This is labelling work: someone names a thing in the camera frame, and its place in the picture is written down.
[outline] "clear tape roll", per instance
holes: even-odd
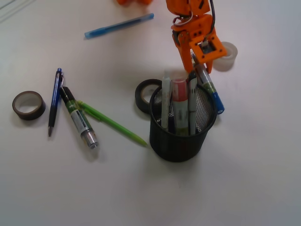
[[[213,61],[213,67],[218,71],[228,71],[234,65],[238,49],[232,43],[223,41],[222,45],[227,50],[227,55]]]

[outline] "cable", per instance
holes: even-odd
[[[190,13],[191,13],[190,18],[189,18],[187,21],[185,21],[184,23],[177,24],[177,23],[176,23],[176,20],[177,20],[177,19],[181,20],[181,17],[178,16],[178,17],[176,17],[176,18],[174,19],[174,21],[173,21],[174,26],[183,26],[184,24],[188,24],[188,23],[190,22],[190,20],[192,20],[192,18],[193,18],[193,13],[192,13],[192,10],[191,10],[190,0],[188,0],[188,4],[189,4],[189,7],[190,7]]]
[[[205,36],[204,40],[207,39],[207,36],[210,35],[214,29],[215,25],[215,10],[214,10],[214,5],[213,5],[213,0],[210,0],[210,6],[211,6],[211,11],[212,11],[212,24],[210,28],[210,32]]]
[[[15,0],[11,0],[10,2],[4,4],[4,6],[1,6],[1,7],[0,7],[0,10],[3,9],[5,6],[8,6],[10,3],[13,3],[14,1],[15,1]]]

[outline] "glue stick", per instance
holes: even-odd
[[[173,106],[175,133],[188,136],[188,95],[185,79],[173,80]]]

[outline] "pen holder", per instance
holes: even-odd
[[[213,126],[217,110],[210,94],[201,86],[196,88],[197,116],[196,134],[178,136],[175,134],[174,111],[171,101],[169,107],[168,131],[161,127],[162,88],[158,87],[150,98],[150,145],[162,159],[183,162],[194,157],[201,149],[207,132]]]

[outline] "orange robotic gripper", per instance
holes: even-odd
[[[171,29],[185,70],[188,73],[193,70],[192,49],[199,63],[206,64],[210,73],[213,60],[227,55],[215,32],[213,0],[210,0],[212,15],[206,14],[210,11],[208,0],[166,0],[166,4],[171,13],[178,15]]]

